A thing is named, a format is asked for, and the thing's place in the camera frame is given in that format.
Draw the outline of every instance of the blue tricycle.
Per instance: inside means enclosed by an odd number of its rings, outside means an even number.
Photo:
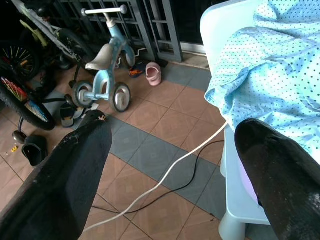
[[[129,87],[123,82],[115,82],[115,66],[117,60],[122,55],[122,61],[129,67],[136,63],[135,52],[129,46],[127,39],[121,34],[115,21],[109,17],[108,13],[127,13],[127,6],[122,5],[117,8],[103,8],[86,10],[82,9],[81,14],[103,14],[106,18],[106,25],[111,33],[110,43],[105,44],[94,60],[85,66],[87,70],[97,70],[93,85],[89,81],[79,81],[72,87],[72,100],[82,108],[89,108],[94,101],[104,99],[110,102],[110,106],[122,113],[129,107],[131,93]]]

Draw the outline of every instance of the bicycle frame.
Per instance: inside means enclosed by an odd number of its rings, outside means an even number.
[[[32,9],[27,9],[25,4],[20,0],[11,0],[18,11],[30,19],[65,55],[72,59],[77,59],[77,55],[67,46],[58,40],[60,27],[53,26],[49,22],[44,21]]]
[[[121,34],[118,26],[116,24],[110,24],[108,25],[108,29],[112,37],[109,42],[109,44],[113,46],[112,61],[108,69],[99,70],[95,75],[92,92],[86,91],[83,94],[85,98],[92,100],[109,100],[110,91],[115,85],[115,67],[121,51],[125,51],[127,61],[130,62],[131,65],[134,65],[135,61],[135,53],[129,46],[128,41]],[[102,93],[103,87],[106,83],[106,91],[105,93]]]

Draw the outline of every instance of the metal gate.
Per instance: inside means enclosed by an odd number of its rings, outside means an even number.
[[[125,4],[128,13],[112,13],[122,33],[136,49],[147,48],[143,57],[182,62],[170,0],[55,0],[51,9],[53,24],[62,28],[79,26],[84,38],[101,47],[110,40],[103,15],[82,16],[81,9],[113,8]]]

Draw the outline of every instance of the gray floor tile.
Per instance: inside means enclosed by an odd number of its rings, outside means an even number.
[[[194,75],[197,73],[197,68],[182,66],[169,63],[162,69],[162,79],[175,84],[187,86]]]
[[[178,147],[149,135],[129,164],[158,181],[178,150]]]
[[[172,162],[169,164],[168,168],[176,160],[187,153],[187,151],[180,149]],[[186,185],[192,179],[196,159],[197,157],[192,154],[186,159],[180,161],[177,165],[174,166],[163,184],[171,190],[178,189]],[[202,158],[199,158],[195,177],[192,183],[188,187],[181,189],[176,193],[189,200],[193,204],[196,204],[215,169],[216,165]]]
[[[213,214],[219,220],[225,215],[226,207],[226,179],[217,167],[205,187],[203,194],[196,204],[198,207]]]
[[[113,135],[110,152],[128,162],[149,134],[127,123]]]
[[[194,89],[207,91],[211,80],[211,72],[204,69],[198,69],[195,76],[188,83],[188,86]]]
[[[267,225],[249,224],[246,236],[251,240],[278,240],[275,231]]]
[[[111,115],[107,115],[106,116],[106,120],[107,122],[110,123],[110,127],[111,127],[111,132],[112,132],[112,135],[114,136],[117,131],[121,128],[121,126],[124,124],[123,121],[111,116]]]

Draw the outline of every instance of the bicycle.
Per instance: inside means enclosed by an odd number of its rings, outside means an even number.
[[[12,66],[3,59],[0,59],[0,100],[38,128],[49,131],[55,127],[55,120],[36,96],[36,92],[28,88]]]
[[[39,40],[43,48],[47,47],[48,41],[42,33],[45,34],[65,56],[76,61],[83,69],[85,69],[86,63],[94,59],[94,53],[82,38],[69,29],[53,26],[49,23],[49,7],[52,5],[53,0],[46,1],[45,3],[26,4],[20,0],[11,0],[11,2],[21,14],[32,22],[32,24],[29,24],[26,21],[20,20],[21,24],[29,29],[32,35]]]
[[[15,69],[17,75],[25,80],[32,79],[39,71],[40,58],[28,45],[14,40],[0,41],[0,59]]]

